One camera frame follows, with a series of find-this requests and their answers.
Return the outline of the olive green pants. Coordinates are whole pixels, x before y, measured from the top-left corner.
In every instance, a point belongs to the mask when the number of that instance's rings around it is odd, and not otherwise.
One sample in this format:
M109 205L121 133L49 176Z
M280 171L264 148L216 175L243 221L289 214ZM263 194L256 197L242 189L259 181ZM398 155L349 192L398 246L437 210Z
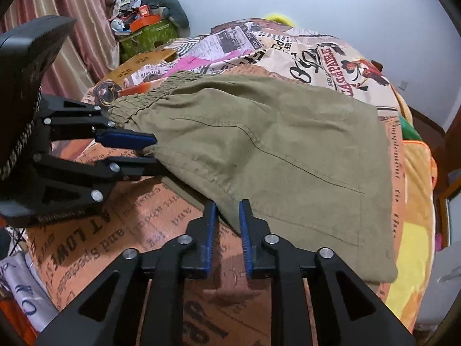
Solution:
M377 112L362 127L352 111L321 107L287 87L180 72L147 93L117 99L115 124L152 133L143 150L213 200L238 227L239 202L299 248L332 248L363 279L385 283L398 270L384 243L392 210L378 199L387 163L371 163Z

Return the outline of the yellow orange fleece blanket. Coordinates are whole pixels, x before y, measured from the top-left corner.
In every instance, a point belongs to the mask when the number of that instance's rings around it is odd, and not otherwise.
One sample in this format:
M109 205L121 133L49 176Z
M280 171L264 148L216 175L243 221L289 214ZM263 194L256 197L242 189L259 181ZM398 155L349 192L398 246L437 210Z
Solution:
M397 91L393 93L398 117L387 118L384 123L394 176L392 232L398 276L393 283L382 283L377 293L405 327L413 330L434 261L433 190L438 168L413 127L408 105Z

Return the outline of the newspaper print bedspread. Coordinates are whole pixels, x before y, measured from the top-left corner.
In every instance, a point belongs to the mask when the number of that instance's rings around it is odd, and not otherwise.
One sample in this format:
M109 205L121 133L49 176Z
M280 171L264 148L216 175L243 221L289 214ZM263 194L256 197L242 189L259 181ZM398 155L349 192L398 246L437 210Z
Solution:
M237 65L216 76L219 82L238 80L255 85L258 91L269 86L287 87L305 95L321 107L337 105L341 112L352 111L351 125L362 127L371 110L377 112L378 136L371 163L387 163L387 182L378 201L392 210L395 187L392 160L384 121L398 117L398 103L392 88L374 88L368 96L355 92L344 95L319 85L308 86L283 76L287 57L264 41L264 49L252 54L265 66ZM52 304L63 310L125 248L151 251L182 233L188 221L200 216L203 203L189 195L172 178L142 179L118 185L105 204L102 214L74 219L49 227L28 230L34 271L45 286ZM392 224L385 231L384 243L393 245ZM225 223L217 227L215 253L210 278L187 286L186 296L197 301L207 315L221 326L223 334L206 330L210 345L247 345L269 341L268 298L264 285L251 287L245 277L243 253L236 229Z

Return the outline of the mustard yellow cloth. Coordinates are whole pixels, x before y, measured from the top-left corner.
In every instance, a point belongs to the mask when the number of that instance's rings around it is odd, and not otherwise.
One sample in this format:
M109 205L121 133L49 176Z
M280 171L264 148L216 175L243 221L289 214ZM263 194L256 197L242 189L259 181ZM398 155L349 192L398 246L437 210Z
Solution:
M102 81L113 80L118 85L121 85L126 77L138 71L143 66L156 65L161 61L174 59L176 57L176 53L177 50L171 48L154 52L139 53L122 63L114 71L108 73L104 78L102 78Z

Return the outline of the white appliance with stickers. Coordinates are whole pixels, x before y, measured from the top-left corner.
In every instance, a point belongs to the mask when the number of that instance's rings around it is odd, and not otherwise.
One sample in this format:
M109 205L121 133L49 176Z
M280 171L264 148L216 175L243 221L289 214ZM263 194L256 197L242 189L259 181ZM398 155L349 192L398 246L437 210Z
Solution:
M429 330L449 312L460 292L460 242L435 253L429 284L416 318L415 328Z

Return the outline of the orange box in basket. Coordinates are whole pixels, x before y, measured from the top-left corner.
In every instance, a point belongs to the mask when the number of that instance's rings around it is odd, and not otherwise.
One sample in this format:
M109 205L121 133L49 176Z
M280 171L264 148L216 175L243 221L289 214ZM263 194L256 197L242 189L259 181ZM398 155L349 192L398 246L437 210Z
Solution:
M161 21L161 15L153 14L147 5L141 5L138 9L138 13L139 17L130 24L130 30L132 33L142 29L143 27L159 23L159 21Z

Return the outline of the grey plush pillow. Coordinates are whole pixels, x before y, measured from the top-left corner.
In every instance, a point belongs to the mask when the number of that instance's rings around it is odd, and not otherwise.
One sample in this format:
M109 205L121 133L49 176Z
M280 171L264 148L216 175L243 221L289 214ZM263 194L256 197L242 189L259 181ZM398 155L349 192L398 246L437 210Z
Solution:
M178 0L141 0L152 13L159 13L162 19L167 19L180 29L189 28L188 17Z

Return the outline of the yellow headboard cushion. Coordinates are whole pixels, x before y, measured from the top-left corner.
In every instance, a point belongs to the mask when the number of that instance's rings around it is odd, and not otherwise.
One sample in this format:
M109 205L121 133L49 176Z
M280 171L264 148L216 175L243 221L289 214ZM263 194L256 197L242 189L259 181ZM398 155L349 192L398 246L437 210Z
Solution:
M265 17L265 19L279 23L279 24L283 24L284 26L294 27L293 21L289 19L287 16L282 15L282 14L278 14L278 13L269 14Z

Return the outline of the wall power socket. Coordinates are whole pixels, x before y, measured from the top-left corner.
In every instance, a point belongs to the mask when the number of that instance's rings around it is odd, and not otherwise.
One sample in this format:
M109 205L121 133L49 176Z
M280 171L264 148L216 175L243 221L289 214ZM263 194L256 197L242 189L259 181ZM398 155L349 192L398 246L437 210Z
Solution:
M400 85L399 85L398 87L399 87L401 90L405 91L406 88L407 88L407 86L408 86L408 82L405 81L405 80L402 80L402 81L400 82Z

